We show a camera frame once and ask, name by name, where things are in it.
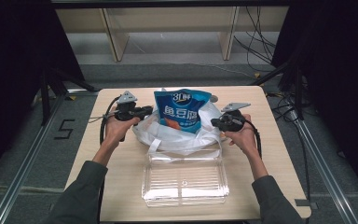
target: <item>wooden table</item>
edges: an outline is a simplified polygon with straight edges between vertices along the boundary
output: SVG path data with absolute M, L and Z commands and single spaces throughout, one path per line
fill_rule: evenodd
M 157 88 L 108 89 L 100 91 L 91 116 L 101 116 L 112 99 L 124 91 L 137 98 L 137 105 L 154 105 Z M 167 91 L 182 88 L 167 88 Z M 219 100 L 215 105 L 223 108 L 228 103 L 250 103 L 241 109 L 252 115 L 252 122 L 260 131 L 263 161 L 273 175 L 283 194 L 303 217 L 310 216 L 309 207 L 297 207 L 295 199 L 306 199 L 293 164 L 282 140 L 278 126 L 272 116 L 265 94 L 260 87 L 191 87 L 188 89 L 208 91 Z M 91 160 L 99 148 L 100 122 L 87 126 L 83 140 L 69 175 L 67 186 L 77 177 L 84 161 Z M 251 184 L 254 182 L 250 165 L 245 155 L 229 141 L 223 142 L 223 161 L 227 173 L 229 195 L 224 203 L 177 207 L 147 207 L 141 195 L 145 154 L 148 146 L 138 142 L 132 130 L 126 140 L 113 153 L 108 164 L 105 180 L 102 221 L 189 221 L 189 220 L 244 220 L 260 219 Z

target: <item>gray jacket sleeve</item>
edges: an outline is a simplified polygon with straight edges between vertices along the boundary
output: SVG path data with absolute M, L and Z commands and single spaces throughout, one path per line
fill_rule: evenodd
M 260 204 L 260 216 L 264 224 L 303 223 L 296 209 L 283 196 L 274 177 L 263 176 L 257 179 L 252 187 Z
M 85 161 L 77 179 L 65 190 L 43 223 L 97 223 L 99 190 L 106 173 L 103 165 Z

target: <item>transparent tray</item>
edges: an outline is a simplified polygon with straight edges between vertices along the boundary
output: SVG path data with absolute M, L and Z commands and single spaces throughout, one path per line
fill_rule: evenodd
M 226 200 L 229 190 L 221 149 L 184 154 L 156 152 L 146 155 L 142 197 L 147 206 L 223 203 Z

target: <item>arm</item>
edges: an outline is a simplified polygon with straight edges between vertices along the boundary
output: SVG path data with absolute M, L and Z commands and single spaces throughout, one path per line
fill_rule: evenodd
M 251 121 L 250 115 L 243 115 Z M 296 209 L 283 196 L 275 179 L 269 175 L 261 160 L 255 144 L 255 134 L 250 124 L 245 123 L 238 132 L 226 132 L 231 138 L 231 146 L 237 145 L 246 155 L 251 165 L 255 182 L 252 187 L 260 204 L 260 216 L 263 223 L 302 223 Z
M 139 118 L 119 121 L 114 117 L 106 122 L 105 138 L 92 161 L 86 161 L 77 179 L 65 190 L 44 223 L 97 223 L 98 197 L 107 173 L 106 165 L 127 130 Z

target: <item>blue food packet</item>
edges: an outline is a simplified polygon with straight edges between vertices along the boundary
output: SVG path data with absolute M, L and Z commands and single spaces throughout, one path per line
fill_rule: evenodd
M 188 133 L 200 129 L 199 109 L 211 98 L 209 92 L 181 89 L 154 93 L 161 125 Z

